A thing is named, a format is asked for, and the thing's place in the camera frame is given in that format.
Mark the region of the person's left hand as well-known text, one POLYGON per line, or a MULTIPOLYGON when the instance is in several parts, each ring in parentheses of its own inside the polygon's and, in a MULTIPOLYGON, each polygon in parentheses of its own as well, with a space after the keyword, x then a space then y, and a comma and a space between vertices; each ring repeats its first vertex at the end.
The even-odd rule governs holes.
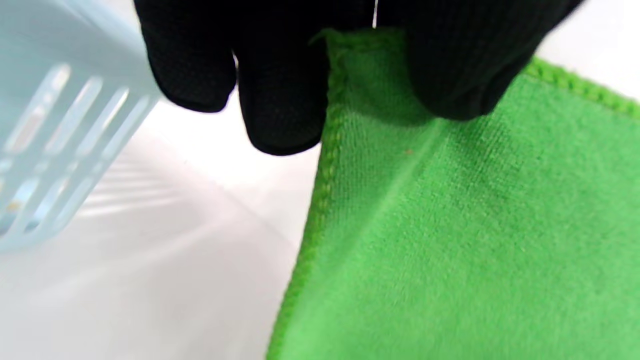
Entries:
POLYGON ((436 116, 470 121, 498 104, 580 0, 135 0, 151 72, 173 104, 217 113, 238 87, 254 148, 277 157, 320 142, 324 29, 398 28, 413 91, 436 116))

